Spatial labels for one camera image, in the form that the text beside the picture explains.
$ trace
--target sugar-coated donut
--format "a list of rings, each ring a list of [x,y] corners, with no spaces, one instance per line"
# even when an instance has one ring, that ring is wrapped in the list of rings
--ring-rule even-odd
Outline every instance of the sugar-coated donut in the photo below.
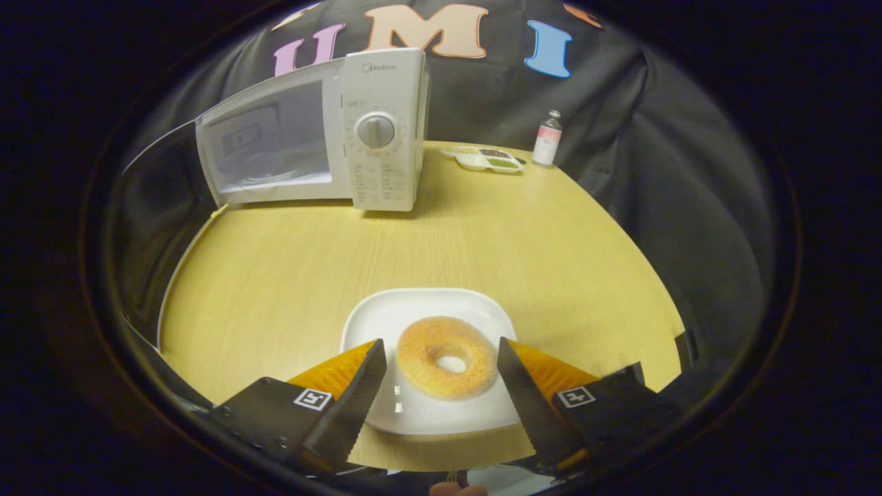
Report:
[[[466,363],[464,372],[450,372],[440,357]],[[413,387],[439,400],[466,400],[493,384],[496,352],[487,338],[467,322],[453,317],[420,319],[404,330],[395,352],[401,374]]]

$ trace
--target yellow table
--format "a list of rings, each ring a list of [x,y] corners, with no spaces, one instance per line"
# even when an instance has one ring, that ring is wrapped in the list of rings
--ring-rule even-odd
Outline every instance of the yellow table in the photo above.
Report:
[[[161,322],[168,363],[215,403],[339,352],[343,325],[390,288],[468,288],[508,312],[519,341],[602,376],[640,361],[659,390],[679,373],[683,322],[615,221],[559,169],[470,171],[427,143],[410,213],[349,200],[229,209],[194,244]],[[520,425],[449,436],[362,429],[349,461],[455,470],[534,452]]]

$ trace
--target microwave window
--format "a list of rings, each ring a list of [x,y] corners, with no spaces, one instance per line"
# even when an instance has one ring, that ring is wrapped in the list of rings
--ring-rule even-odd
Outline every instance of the microwave window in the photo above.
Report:
[[[330,182],[322,108],[316,81],[211,124],[218,190]]]

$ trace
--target bottle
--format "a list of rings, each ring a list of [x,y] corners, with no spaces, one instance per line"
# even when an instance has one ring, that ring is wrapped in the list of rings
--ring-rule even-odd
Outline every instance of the bottle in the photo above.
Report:
[[[550,167],[554,165],[554,154],[557,152],[557,144],[560,143],[560,135],[564,127],[560,125],[560,112],[551,110],[549,118],[539,125],[536,134],[536,146],[533,147],[533,163]]]

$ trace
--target microwave dial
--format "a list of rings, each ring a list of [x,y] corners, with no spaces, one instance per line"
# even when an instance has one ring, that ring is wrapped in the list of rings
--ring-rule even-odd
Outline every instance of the microwave dial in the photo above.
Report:
[[[395,125],[392,119],[382,114],[368,114],[355,125],[358,139],[371,150],[385,147],[395,138]]]

